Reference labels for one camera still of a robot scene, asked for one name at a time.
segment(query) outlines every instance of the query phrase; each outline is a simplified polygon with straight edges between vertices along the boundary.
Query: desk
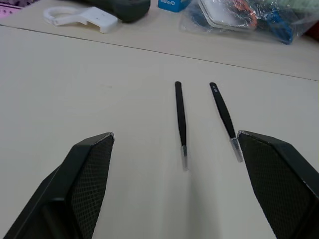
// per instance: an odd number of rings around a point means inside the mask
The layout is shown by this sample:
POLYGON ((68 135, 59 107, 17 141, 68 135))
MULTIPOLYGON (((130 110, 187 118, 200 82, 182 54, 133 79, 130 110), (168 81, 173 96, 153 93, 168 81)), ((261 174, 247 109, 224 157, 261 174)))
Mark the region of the desk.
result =
POLYGON ((235 129, 287 141, 319 171, 319 82, 8 27, 0 27, 0 46, 0 237, 72 145, 111 131, 93 238, 275 239, 210 81, 235 129), (176 80, 191 174, 182 170, 176 80))
POLYGON ((41 0, 20 13, 0 21, 1 25, 55 35, 128 46, 148 51, 224 63, 249 69, 319 80, 319 44, 308 38, 286 46, 279 42, 258 42, 222 35, 195 35, 179 30, 181 13, 157 8, 151 1, 148 15, 134 24, 120 25, 109 34, 96 28, 55 27, 43 20, 43 11, 52 6, 78 6, 61 0, 41 0))

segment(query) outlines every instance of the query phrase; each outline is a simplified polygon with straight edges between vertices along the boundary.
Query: white plastic part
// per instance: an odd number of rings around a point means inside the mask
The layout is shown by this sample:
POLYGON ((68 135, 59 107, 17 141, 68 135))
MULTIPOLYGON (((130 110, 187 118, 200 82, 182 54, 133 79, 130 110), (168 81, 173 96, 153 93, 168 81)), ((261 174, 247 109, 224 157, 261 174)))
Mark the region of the white plastic part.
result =
POLYGON ((51 7, 43 12, 46 22, 55 26, 62 26, 70 23, 80 22, 87 25, 88 22, 97 25, 101 33, 107 33, 113 28, 118 19, 107 12, 96 7, 76 9, 73 7, 51 7), (57 15, 68 14, 68 16, 56 17, 57 15))

